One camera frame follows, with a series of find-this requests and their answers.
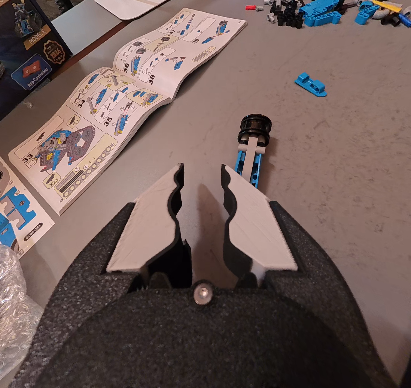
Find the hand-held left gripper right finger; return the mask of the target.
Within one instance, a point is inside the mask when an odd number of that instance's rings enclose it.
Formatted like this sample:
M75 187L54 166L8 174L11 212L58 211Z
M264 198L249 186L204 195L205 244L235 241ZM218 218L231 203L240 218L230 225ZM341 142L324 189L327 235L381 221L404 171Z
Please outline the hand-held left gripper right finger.
M297 272L298 265L271 207L270 200L226 164L222 164L223 260L238 278L253 274L257 285L266 273Z

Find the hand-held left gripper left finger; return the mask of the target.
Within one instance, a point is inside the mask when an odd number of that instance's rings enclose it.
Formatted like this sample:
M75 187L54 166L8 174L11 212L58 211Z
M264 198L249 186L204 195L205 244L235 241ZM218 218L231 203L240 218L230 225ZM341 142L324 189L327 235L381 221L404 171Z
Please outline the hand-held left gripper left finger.
M136 272L146 285L159 272L173 288L191 287L191 248L176 218L183 186L184 165L179 163L135 200L106 272Z

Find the black wheel blue beam assembly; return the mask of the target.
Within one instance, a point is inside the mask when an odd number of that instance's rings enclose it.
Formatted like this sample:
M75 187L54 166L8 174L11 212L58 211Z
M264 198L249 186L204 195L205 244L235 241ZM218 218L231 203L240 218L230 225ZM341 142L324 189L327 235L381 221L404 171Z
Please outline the black wheel blue beam assembly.
M271 127L270 118L262 114L247 115L240 124L234 170L255 188L258 188L261 162L270 141Z

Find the blue angled panel piece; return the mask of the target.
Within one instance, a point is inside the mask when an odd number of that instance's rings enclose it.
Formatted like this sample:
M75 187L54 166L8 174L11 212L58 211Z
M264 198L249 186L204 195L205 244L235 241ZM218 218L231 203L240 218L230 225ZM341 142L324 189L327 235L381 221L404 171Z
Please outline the blue angled panel piece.
M294 82L317 97L325 97L327 95L325 84L319 80L312 79L305 72L300 74Z

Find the pile of small building pieces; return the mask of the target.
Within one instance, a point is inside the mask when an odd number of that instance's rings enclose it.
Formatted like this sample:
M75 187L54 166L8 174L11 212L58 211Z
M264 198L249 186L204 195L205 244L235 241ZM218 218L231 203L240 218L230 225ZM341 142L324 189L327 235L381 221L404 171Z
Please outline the pile of small building pieces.
M263 0L268 11L267 21L278 26L301 29L339 24L349 9L357 11L357 25L367 25L377 20L381 25L411 26L410 6L404 7L396 0Z

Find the blue sticker sheet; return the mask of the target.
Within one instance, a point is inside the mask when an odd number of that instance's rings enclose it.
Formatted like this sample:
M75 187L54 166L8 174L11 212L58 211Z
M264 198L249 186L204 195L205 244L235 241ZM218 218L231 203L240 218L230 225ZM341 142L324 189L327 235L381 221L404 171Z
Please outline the blue sticker sheet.
M54 225L52 218L0 159L0 242L21 258Z

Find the clear bubble wrap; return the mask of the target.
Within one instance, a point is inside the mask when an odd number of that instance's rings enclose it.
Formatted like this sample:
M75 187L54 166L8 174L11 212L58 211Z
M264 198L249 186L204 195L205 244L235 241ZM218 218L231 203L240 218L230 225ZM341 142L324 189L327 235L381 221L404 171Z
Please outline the clear bubble wrap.
M43 309L26 293L15 251L0 247L0 378L25 358Z

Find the open instruction booklet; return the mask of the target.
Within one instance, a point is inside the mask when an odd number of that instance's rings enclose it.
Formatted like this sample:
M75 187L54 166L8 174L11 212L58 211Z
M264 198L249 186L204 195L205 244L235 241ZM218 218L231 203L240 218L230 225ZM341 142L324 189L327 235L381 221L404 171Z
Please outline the open instruction booklet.
M11 152L11 163L61 215L124 149L185 78L247 22L183 8L88 74L59 110Z

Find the dark blue toy box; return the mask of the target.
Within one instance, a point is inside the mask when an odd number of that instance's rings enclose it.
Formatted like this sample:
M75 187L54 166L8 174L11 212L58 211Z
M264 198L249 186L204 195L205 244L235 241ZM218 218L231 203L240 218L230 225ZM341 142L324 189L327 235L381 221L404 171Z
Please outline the dark blue toy box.
M36 0L0 0L0 119L71 56Z

